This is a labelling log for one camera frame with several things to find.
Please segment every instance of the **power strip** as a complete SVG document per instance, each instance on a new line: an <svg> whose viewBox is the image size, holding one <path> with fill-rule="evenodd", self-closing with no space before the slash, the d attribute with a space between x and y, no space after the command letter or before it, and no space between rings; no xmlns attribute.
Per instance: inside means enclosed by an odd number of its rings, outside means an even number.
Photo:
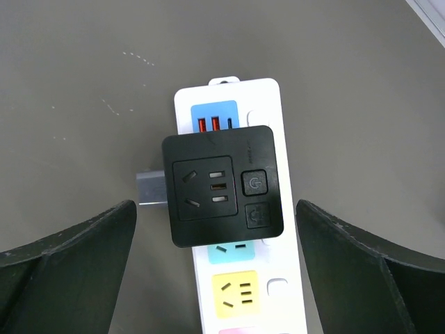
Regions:
<svg viewBox="0 0 445 334"><path fill-rule="evenodd" d="M274 134L284 231L277 238L193 247L204 334L306 334L280 87L216 78L175 95L179 134L267 125Z"/></svg>

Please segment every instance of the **white switch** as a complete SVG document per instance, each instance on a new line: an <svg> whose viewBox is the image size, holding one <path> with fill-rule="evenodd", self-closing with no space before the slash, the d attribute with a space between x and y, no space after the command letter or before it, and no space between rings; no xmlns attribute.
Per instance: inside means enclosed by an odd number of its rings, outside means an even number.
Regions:
<svg viewBox="0 0 445 334"><path fill-rule="evenodd" d="M269 126L269 118L267 115L260 110L252 110L248 113L248 125L254 127L257 125L267 125Z"/></svg>
<svg viewBox="0 0 445 334"><path fill-rule="evenodd" d="M284 278L273 278L267 282L267 293L271 297L288 295L288 283Z"/></svg>
<svg viewBox="0 0 445 334"><path fill-rule="evenodd" d="M267 238L262 239L263 244L265 244L267 247L272 247L280 242L277 238Z"/></svg>

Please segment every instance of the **blue usb port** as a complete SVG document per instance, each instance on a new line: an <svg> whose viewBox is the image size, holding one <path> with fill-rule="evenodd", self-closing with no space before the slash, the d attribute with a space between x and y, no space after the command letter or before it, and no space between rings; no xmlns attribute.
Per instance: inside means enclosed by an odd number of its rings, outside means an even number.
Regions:
<svg viewBox="0 0 445 334"><path fill-rule="evenodd" d="M239 127L236 101L196 104L191 108L193 132L217 131Z"/></svg>

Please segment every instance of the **yellow socket panel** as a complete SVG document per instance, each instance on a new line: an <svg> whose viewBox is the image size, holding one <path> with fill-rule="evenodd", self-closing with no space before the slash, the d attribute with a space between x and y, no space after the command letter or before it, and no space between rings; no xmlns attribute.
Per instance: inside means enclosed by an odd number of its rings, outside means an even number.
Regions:
<svg viewBox="0 0 445 334"><path fill-rule="evenodd" d="M216 315L220 319L259 313L256 271L224 273L212 277Z"/></svg>

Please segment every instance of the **black plastic part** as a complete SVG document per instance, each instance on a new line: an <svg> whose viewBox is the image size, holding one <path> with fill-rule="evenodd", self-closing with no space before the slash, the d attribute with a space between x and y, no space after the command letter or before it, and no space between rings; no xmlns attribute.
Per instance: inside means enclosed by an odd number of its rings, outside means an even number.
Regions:
<svg viewBox="0 0 445 334"><path fill-rule="evenodd" d="M0 333L107 334L135 226L126 201L0 253Z"/></svg>
<svg viewBox="0 0 445 334"><path fill-rule="evenodd" d="M304 200L296 220L324 334L445 333L445 260Z"/></svg>
<svg viewBox="0 0 445 334"><path fill-rule="evenodd" d="M283 232L269 127L170 136L162 150L172 239L177 246L263 239ZM258 170L266 175L267 191L246 196L241 176Z"/></svg>

